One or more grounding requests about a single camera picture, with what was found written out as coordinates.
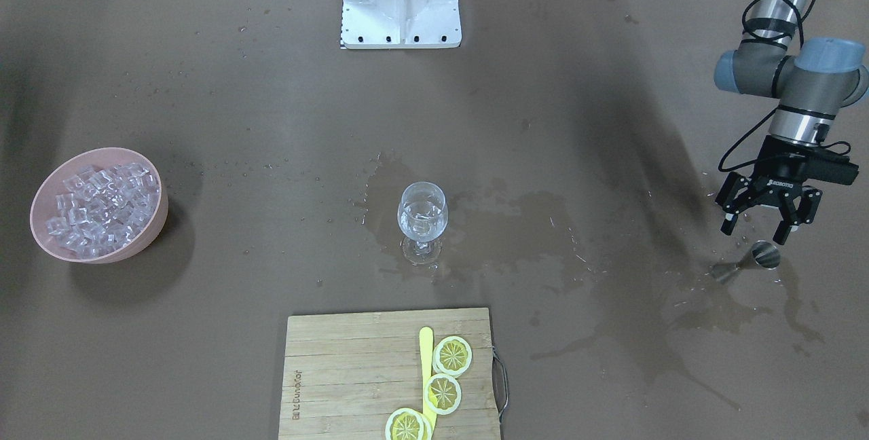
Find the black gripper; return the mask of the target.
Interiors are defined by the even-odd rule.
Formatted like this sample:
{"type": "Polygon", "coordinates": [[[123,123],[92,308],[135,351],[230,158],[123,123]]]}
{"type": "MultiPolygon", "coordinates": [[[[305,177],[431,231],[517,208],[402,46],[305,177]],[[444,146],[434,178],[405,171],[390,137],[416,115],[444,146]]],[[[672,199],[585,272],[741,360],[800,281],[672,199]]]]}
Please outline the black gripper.
{"type": "Polygon", "coordinates": [[[758,157],[745,165],[749,176],[736,168],[725,170],[720,187],[720,208],[725,214],[720,231],[732,236],[738,216],[754,206],[778,208],[781,215],[773,242],[784,245],[795,227],[811,224],[823,198],[823,191],[810,181],[851,185],[859,166],[850,156],[825,146],[804,146],[767,136],[758,157]]]}

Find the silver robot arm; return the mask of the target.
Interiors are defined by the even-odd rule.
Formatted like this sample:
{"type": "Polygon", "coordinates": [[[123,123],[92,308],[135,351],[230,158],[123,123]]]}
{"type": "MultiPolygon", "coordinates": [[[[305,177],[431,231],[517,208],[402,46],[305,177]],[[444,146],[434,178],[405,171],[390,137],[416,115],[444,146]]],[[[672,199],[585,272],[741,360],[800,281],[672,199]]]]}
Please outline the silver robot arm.
{"type": "Polygon", "coordinates": [[[739,215],[756,206],[778,210],[773,241],[813,223],[822,191],[813,181],[851,185],[859,174],[847,151],[828,143],[839,110],[867,97],[866,47],[833,37],[805,37],[816,0],[753,0],[741,15],[741,44],[721,54],[714,71],[719,90],[778,100],[754,159],[718,170],[726,175],[715,198],[732,235],[739,215]]]}

